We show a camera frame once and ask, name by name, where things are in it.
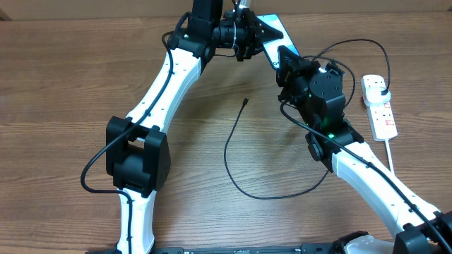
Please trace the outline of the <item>blue Samsung Galaxy smartphone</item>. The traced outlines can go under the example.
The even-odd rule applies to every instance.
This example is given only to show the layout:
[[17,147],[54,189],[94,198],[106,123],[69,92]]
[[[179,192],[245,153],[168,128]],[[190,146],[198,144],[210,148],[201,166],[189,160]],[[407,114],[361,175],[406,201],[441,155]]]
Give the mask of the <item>blue Samsung Galaxy smartphone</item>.
[[281,20],[277,14],[262,15],[262,16],[258,16],[258,18],[261,21],[263,21],[265,24],[271,26],[272,28],[275,28],[276,30],[279,30],[283,34],[283,37],[281,39],[274,39],[269,42],[263,43],[264,52],[265,52],[265,54],[269,60],[269,63],[273,69],[277,70],[280,67],[279,53],[278,53],[279,46],[286,46],[291,52],[300,56],[299,52],[297,51],[296,46],[294,45],[293,41],[291,40],[290,36],[288,35],[283,23],[281,22]]

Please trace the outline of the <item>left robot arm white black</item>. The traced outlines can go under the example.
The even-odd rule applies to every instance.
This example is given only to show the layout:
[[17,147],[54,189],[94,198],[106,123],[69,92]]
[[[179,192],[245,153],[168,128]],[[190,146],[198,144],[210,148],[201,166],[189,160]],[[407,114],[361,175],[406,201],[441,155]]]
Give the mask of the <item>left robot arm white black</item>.
[[151,253],[156,193],[171,167],[167,132],[189,88],[217,49],[233,49],[238,61],[265,52],[275,64],[275,42],[285,34],[275,14],[256,15],[239,1],[224,12],[222,1],[195,0],[175,29],[162,36],[164,63],[143,99],[106,129],[106,172],[121,204],[121,233],[114,253]]

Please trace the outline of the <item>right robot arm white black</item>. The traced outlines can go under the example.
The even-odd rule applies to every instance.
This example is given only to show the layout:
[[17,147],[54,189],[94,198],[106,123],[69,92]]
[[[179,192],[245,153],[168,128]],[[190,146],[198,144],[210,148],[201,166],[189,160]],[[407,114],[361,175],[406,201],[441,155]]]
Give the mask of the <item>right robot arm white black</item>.
[[315,161],[351,185],[384,222],[394,253],[451,252],[451,213],[443,213],[414,194],[375,157],[364,138],[345,118],[343,71],[330,62],[321,71],[286,46],[277,49],[276,74],[282,104],[296,107],[308,131]]

